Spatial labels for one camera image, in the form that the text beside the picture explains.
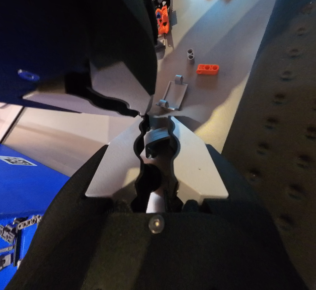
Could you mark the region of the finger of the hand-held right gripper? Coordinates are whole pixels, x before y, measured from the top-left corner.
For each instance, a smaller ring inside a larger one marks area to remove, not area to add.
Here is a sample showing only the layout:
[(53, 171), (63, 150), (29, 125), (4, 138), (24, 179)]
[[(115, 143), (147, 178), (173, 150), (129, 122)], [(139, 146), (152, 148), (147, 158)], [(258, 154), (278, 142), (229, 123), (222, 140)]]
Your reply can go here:
[(90, 62), (92, 89), (100, 95), (125, 103), (130, 110), (145, 115), (152, 106), (153, 95), (145, 88), (123, 62), (97, 69)]
[(87, 93), (88, 97), (83, 97), (68, 94), (62, 89), (52, 91), (35, 90), (25, 94), (22, 99), (77, 113), (128, 116), (133, 118), (139, 116), (138, 111), (130, 109), (129, 106), (121, 100), (106, 98), (90, 90), (87, 90)]

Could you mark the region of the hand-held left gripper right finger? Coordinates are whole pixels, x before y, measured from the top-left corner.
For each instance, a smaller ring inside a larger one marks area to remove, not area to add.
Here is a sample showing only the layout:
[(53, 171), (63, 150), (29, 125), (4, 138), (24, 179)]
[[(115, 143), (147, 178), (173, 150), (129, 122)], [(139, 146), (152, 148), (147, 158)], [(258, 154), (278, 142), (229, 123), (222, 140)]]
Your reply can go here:
[(228, 190), (204, 141), (176, 117), (168, 117), (170, 176), (165, 189), (168, 212), (180, 212), (188, 201), (227, 199)]

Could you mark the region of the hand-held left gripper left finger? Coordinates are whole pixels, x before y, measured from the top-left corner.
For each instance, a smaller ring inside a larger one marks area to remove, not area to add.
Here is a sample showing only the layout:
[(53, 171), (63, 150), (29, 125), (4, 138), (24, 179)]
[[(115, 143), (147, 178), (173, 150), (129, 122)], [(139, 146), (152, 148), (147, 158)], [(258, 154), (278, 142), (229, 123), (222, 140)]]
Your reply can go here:
[(146, 212), (150, 193), (142, 189), (144, 118), (136, 121), (107, 146), (85, 192), (89, 198), (124, 201), (134, 212)]

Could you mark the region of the blue plastic bin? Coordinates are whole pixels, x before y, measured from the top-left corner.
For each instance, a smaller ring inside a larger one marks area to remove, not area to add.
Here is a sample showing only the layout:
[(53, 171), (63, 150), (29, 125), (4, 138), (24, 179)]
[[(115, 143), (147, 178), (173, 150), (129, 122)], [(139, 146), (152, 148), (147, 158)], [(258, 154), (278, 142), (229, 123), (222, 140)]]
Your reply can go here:
[(53, 198), (69, 180), (55, 171), (5, 145), (0, 146), (0, 219), (3, 227), (11, 226), (16, 218), (33, 220), (19, 232), (17, 266), (14, 264), (14, 241), (1, 238), (1, 289), (14, 276), (25, 257), (37, 229), (36, 216), (43, 216)]

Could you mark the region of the black toy wheel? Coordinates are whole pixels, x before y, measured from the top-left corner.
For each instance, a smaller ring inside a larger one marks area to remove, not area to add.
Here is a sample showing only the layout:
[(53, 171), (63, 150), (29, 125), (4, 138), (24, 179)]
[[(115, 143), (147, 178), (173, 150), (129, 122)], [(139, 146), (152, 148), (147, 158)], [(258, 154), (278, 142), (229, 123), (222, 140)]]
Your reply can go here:
[(152, 193), (160, 188), (162, 175), (160, 169), (154, 165), (147, 163), (144, 165), (144, 173), (142, 177), (142, 189), (144, 192)]

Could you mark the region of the grey ridged panel piece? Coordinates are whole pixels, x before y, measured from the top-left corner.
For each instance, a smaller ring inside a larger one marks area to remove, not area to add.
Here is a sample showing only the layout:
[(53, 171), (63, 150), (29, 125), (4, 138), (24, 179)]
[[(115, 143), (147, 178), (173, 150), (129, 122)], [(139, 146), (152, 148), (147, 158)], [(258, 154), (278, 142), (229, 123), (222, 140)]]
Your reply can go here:
[(153, 148), (157, 143), (170, 139), (167, 117), (149, 117), (149, 130), (145, 134), (145, 148)]

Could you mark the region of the grey hollow panel piece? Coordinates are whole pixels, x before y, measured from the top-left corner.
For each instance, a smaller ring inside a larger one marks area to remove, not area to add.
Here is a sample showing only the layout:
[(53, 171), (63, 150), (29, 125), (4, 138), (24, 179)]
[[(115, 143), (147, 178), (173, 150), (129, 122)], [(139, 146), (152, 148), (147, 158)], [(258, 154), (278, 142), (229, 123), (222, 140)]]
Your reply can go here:
[(169, 81), (163, 98), (156, 105), (167, 110), (180, 110), (187, 88), (188, 84), (183, 82), (183, 76), (176, 75), (173, 81)]

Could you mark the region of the orange small beam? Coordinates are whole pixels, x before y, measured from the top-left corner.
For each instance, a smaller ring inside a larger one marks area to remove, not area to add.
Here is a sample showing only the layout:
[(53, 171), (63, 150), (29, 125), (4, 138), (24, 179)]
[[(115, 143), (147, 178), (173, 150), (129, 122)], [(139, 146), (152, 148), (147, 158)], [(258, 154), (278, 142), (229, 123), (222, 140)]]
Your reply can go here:
[(199, 75), (211, 75), (215, 76), (219, 72), (219, 65), (213, 64), (199, 64), (196, 73)]

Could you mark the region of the black foam mat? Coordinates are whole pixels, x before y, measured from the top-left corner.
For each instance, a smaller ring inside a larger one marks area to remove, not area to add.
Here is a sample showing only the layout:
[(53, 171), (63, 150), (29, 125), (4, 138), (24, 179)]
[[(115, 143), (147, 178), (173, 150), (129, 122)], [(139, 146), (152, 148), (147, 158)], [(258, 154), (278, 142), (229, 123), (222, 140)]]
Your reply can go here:
[(316, 0), (276, 0), (222, 154), (315, 289)]

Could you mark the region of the grey bent liftarm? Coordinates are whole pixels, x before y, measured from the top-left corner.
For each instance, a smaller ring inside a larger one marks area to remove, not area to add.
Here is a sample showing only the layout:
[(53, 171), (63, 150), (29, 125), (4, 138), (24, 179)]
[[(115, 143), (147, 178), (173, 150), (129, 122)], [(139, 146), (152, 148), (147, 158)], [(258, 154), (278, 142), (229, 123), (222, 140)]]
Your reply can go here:
[(17, 224), (16, 226), (16, 231), (28, 228), (32, 225), (38, 225), (42, 220), (42, 216), (41, 215), (33, 215), (30, 218), (20, 222), (19, 224)]

